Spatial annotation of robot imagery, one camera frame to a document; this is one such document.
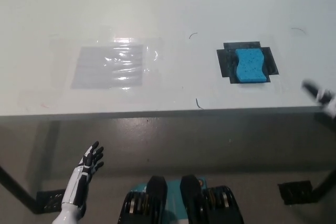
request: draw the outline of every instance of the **gray floor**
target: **gray floor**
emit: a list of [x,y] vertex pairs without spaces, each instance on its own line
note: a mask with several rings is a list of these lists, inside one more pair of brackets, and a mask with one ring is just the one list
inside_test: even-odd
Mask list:
[[[336,166],[335,134],[309,114],[235,114],[0,124],[0,164],[29,192],[64,188],[96,140],[105,166],[90,185],[81,223],[116,223],[128,190],[151,175],[194,173],[208,186],[229,186],[245,223],[334,223],[335,192],[313,205],[284,206],[277,184],[316,186]],[[0,223],[51,223],[0,186]]]

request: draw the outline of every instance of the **table top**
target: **table top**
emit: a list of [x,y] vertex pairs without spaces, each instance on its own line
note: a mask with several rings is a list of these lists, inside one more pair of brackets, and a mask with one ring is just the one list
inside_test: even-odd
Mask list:
[[[198,106],[315,110],[300,88],[303,79],[336,90],[336,0],[1,2],[0,116],[160,115]],[[270,83],[230,84],[216,53],[230,41],[270,47],[280,74],[270,76]],[[126,77],[104,71],[92,58],[81,61],[83,48],[118,43],[143,48],[135,81],[124,82]],[[85,73],[94,64],[100,76],[87,85],[92,75]],[[97,85],[104,78],[109,82]]]

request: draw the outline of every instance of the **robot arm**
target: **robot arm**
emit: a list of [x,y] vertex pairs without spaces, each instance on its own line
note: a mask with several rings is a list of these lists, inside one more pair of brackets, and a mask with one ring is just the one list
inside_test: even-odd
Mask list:
[[308,91],[309,94],[322,105],[323,112],[331,119],[336,118],[336,95],[330,90],[318,87],[312,81],[305,80],[302,87]]
[[103,166],[99,162],[103,158],[103,147],[95,142],[84,154],[77,167],[73,170],[62,200],[62,211],[52,224],[77,224],[86,211],[86,199],[89,183],[95,172]]

